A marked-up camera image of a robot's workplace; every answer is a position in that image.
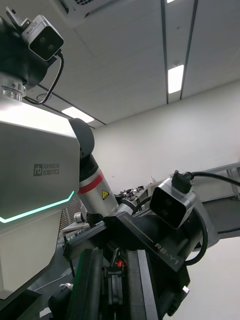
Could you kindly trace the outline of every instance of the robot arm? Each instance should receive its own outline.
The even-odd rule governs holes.
[[[204,209],[194,209],[194,175],[176,171],[155,189],[150,208],[131,216],[133,207],[117,202],[92,155],[90,127],[22,102],[57,60],[62,37],[43,16],[7,14],[14,27],[0,17],[0,313],[51,263],[62,209],[78,193],[91,229],[65,245],[67,260],[81,257],[73,289],[49,300],[53,318],[174,314],[189,292],[187,265],[216,233]],[[98,249],[83,250],[86,243]]]

